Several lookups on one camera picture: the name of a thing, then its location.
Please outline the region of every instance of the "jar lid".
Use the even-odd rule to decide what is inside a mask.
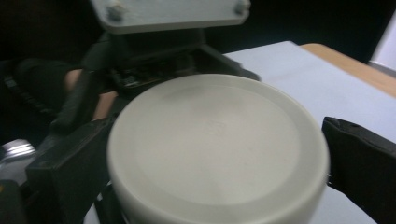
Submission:
[[[227,75],[181,77],[139,95],[118,117],[107,159],[123,211],[147,223],[297,223],[329,166],[301,105]]]

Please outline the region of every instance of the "wooden table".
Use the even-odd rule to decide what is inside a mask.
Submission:
[[[306,44],[301,47],[396,98],[396,78],[379,72],[367,64],[358,62],[324,45]]]

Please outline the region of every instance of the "white container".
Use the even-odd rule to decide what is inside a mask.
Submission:
[[[200,75],[129,103],[111,131],[108,166],[136,223],[305,224],[329,155],[316,122],[285,93]]]

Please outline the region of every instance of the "white table surface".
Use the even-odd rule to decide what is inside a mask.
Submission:
[[[317,121],[357,123],[396,142],[396,99],[291,42],[226,54],[303,105]],[[85,223],[96,223],[87,216]],[[343,193],[326,188],[309,224],[375,223]]]

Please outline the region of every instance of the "dark background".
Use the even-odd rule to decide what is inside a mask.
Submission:
[[[207,42],[231,52],[290,40],[320,43],[367,63],[395,0],[251,0],[245,24],[209,28]],[[0,60],[78,63],[102,33],[89,0],[0,0]]]

